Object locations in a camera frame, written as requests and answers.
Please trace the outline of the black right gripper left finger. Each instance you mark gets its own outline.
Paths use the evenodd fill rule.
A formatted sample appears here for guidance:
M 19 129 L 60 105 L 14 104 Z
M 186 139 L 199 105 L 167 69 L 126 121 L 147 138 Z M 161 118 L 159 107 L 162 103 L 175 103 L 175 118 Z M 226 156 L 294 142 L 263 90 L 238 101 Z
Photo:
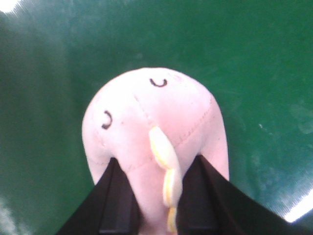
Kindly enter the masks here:
M 140 209 L 125 173 L 111 159 L 99 182 L 58 235 L 136 235 Z

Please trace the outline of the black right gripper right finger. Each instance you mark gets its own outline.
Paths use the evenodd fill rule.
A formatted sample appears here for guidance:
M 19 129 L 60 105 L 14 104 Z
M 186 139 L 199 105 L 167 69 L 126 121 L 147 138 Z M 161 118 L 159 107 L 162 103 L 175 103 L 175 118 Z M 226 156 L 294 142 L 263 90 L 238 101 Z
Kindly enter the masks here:
M 292 226 L 225 180 L 198 155 L 183 179 L 180 235 L 291 235 Z

